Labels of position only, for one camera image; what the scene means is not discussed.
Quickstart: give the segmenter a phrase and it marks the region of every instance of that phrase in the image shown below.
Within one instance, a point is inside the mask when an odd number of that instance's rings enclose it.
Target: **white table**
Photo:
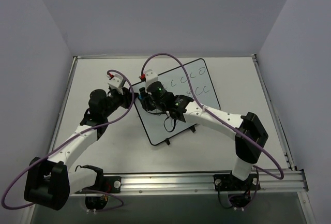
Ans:
[[[194,59],[197,58],[180,60],[186,63]],[[288,168],[252,58],[204,59],[222,110],[257,114],[269,134],[265,149],[282,168]],[[78,59],[54,146],[62,144],[74,132],[88,108],[90,92],[97,88],[107,91],[108,69],[119,70],[136,83],[145,60],[124,57]],[[156,58],[146,68],[161,73],[177,66],[176,61],[170,58]],[[114,120],[124,111],[118,109],[109,120]],[[173,137],[170,146],[165,143],[151,146],[136,109],[132,108],[124,119],[110,125],[101,139],[91,145],[72,168],[89,164],[103,168],[105,173],[230,171],[235,159],[235,142],[202,126],[197,126],[195,133],[185,131]],[[266,169],[276,168],[264,154],[258,165]]]

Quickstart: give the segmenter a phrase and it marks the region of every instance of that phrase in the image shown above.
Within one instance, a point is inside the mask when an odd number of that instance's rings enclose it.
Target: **whiteboard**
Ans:
[[[186,63],[184,67],[190,76],[194,93],[199,102],[214,109],[220,109],[205,60],[200,58]],[[172,92],[174,95],[192,97],[185,73],[180,66],[160,73],[158,80],[167,91]],[[145,82],[135,84],[133,86],[134,92],[139,93],[139,89],[145,87],[145,84]],[[168,132],[166,129],[172,130],[173,122],[170,119],[166,120],[166,115],[152,115],[147,113],[138,99],[135,100],[134,105],[146,131],[147,138],[152,145],[158,145],[194,125],[194,123],[177,122],[174,131]]]
[[[196,59],[198,57],[179,58],[182,63]],[[257,114],[269,134],[264,148],[286,169],[287,162],[252,58],[204,57],[204,60],[222,110]],[[97,88],[107,91],[108,69],[121,71],[134,84],[140,82],[138,76],[145,61],[146,57],[129,56],[78,59],[54,147],[61,145],[79,125],[88,108],[89,94]],[[156,58],[147,64],[146,69],[161,73],[177,66],[173,59]],[[118,118],[125,111],[117,109],[108,120]],[[136,109],[132,108],[121,121],[108,126],[103,136],[77,159],[73,168],[76,165],[94,165],[103,168],[105,173],[232,170],[236,160],[235,142],[207,127],[197,125],[196,129],[195,133],[185,131],[171,138],[169,146],[165,143],[152,146]],[[263,154],[257,165],[266,169],[276,168]]]

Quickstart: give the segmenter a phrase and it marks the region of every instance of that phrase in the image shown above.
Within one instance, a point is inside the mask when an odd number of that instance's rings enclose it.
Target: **screw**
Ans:
[[[221,179],[216,179],[215,180],[215,185],[221,186],[222,185],[222,180]]]
[[[121,186],[121,182],[120,181],[115,181],[114,182],[114,188],[118,189],[118,188],[120,188],[120,186]]]

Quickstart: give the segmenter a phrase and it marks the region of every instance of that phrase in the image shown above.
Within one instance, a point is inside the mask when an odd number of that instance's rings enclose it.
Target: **metal frame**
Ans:
[[[147,58],[148,56],[130,56],[130,55],[119,55],[119,56],[109,56],[109,55],[91,55],[91,56],[76,56],[73,58],[73,63],[71,66],[69,79],[67,83],[67,88],[64,96],[64,100],[61,106],[58,120],[54,129],[54,134],[50,144],[50,149],[54,149],[55,140],[57,138],[58,130],[62,122],[63,113],[68,100],[71,84],[74,77],[74,72],[76,70],[77,62],[79,59],[101,59],[101,58]],[[258,77],[263,89],[263,93],[267,100],[267,104],[272,115],[276,131],[281,142],[281,146],[284,150],[284,155],[288,157],[289,167],[291,169],[285,170],[285,178],[279,181],[269,175],[260,173],[260,184],[261,190],[259,193],[271,193],[271,192],[297,192],[298,198],[303,208],[303,212],[307,223],[314,224],[315,219],[312,212],[312,208],[309,203],[308,195],[306,191],[308,190],[306,178],[303,171],[296,171],[293,158],[290,153],[288,143],[286,141],[285,135],[281,128],[279,117],[276,114],[275,108],[270,100],[268,91],[263,82],[258,61],[256,55],[252,55],[255,68],[257,70]],[[139,195],[193,195],[193,194],[216,194],[214,190],[214,174],[228,174],[229,172],[196,172],[196,173],[153,173],[153,174],[118,174],[117,176],[122,177],[121,185],[121,195],[123,196],[139,196]],[[71,197],[85,197],[82,194],[75,194]],[[34,206],[25,209],[21,223],[30,223],[34,211]]]

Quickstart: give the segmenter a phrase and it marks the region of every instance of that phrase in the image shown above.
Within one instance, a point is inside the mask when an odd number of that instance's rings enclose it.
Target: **white board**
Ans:
[[[205,61],[200,58],[186,63],[184,67],[190,76],[194,93],[199,102],[214,109],[220,109]],[[167,91],[172,92],[174,95],[192,97],[186,76],[181,67],[160,73],[158,80]],[[135,84],[133,86],[134,92],[139,93],[139,89],[142,87],[145,87],[145,82]],[[173,122],[170,119],[165,120],[167,118],[165,115],[158,116],[147,113],[138,99],[135,100],[134,105],[152,145],[158,145],[194,125],[194,123],[177,122],[174,131],[168,132],[166,129],[171,130]]]
[[[179,58],[182,63],[198,59]],[[265,149],[282,168],[287,162],[281,148],[258,74],[251,57],[204,57],[222,110],[257,114],[269,134]],[[56,133],[54,147],[61,145],[77,128],[88,108],[89,94],[97,89],[108,89],[106,71],[116,69],[124,73],[131,83],[138,76],[146,58],[86,58],[78,59],[73,81],[66,100],[61,124]],[[161,73],[177,67],[170,58],[156,58],[146,69]],[[108,120],[125,112],[119,108]],[[103,136],[91,145],[74,163],[94,165],[105,173],[230,171],[235,163],[235,142],[229,137],[201,125],[197,131],[182,132],[171,139],[171,145],[152,146],[142,127],[135,108],[121,121],[110,125]],[[257,165],[275,169],[274,164],[261,155]]]

